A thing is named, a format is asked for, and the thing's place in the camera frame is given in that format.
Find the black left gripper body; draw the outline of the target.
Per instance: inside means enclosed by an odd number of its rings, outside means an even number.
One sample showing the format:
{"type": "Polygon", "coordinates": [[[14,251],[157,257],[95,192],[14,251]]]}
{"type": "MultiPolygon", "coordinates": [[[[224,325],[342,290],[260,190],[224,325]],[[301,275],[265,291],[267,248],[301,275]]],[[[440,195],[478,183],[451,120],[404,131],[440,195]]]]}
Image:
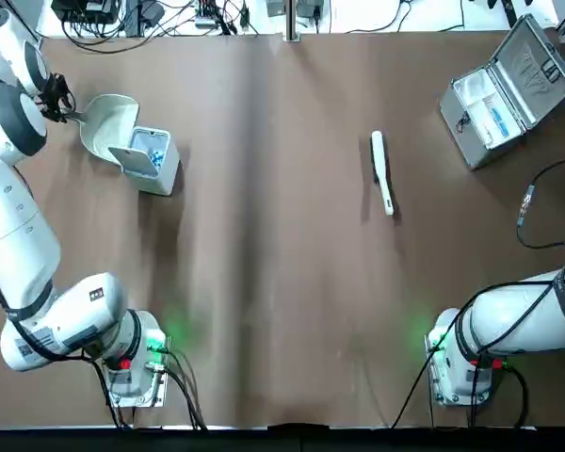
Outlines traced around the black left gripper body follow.
{"type": "Polygon", "coordinates": [[[44,92],[40,95],[40,112],[44,117],[59,116],[59,96],[57,82],[49,80],[44,92]]]}

